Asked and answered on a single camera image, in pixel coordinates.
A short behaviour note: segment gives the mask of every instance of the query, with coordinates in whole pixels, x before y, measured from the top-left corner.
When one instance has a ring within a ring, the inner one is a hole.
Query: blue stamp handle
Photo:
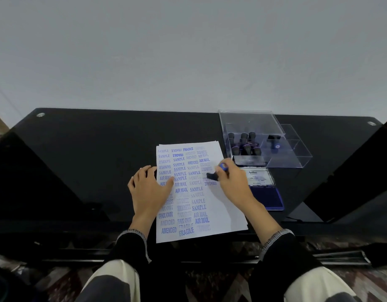
[[[220,166],[221,169],[222,169],[223,171],[225,171],[225,172],[229,169],[229,168],[227,167],[227,165],[224,164],[224,163],[220,163],[219,166]]]

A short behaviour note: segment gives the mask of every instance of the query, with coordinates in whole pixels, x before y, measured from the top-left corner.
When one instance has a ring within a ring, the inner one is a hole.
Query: stack of paper
[[[157,214],[157,243],[248,229],[244,214],[207,179],[223,159],[217,141],[159,145],[157,182],[174,176],[173,190]]]

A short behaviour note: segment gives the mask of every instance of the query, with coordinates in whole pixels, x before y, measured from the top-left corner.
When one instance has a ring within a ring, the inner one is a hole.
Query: black glass desk
[[[303,169],[271,169],[285,204],[272,216],[302,236],[387,236],[360,223],[283,221],[381,123],[372,117],[277,119],[294,127],[313,158]],[[0,139],[0,234],[118,233],[133,216],[127,182],[140,167],[156,164],[156,145],[214,140],[225,153],[217,113],[36,109]],[[251,228],[219,237],[256,239]]]

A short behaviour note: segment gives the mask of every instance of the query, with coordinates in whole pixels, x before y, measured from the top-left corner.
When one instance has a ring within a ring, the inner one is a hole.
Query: right hand
[[[236,166],[231,158],[226,158],[220,163],[226,164],[229,168],[229,175],[227,175],[220,166],[216,166],[218,180],[227,198],[241,211],[248,203],[257,201],[248,186],[246,172]]]

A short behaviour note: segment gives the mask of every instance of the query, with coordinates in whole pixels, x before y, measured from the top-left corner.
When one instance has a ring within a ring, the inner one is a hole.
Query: left hand
[[[169,178],[165,186],[158,184],[154,177],[156,169],[156,166],[151,167],[150,165],[142,167],[128,183],[129,191],[132,194],[133,210],[135,211],[130,228],[139,230],[146,237],[157,213],[166,202],[174,185],[174,177]]]

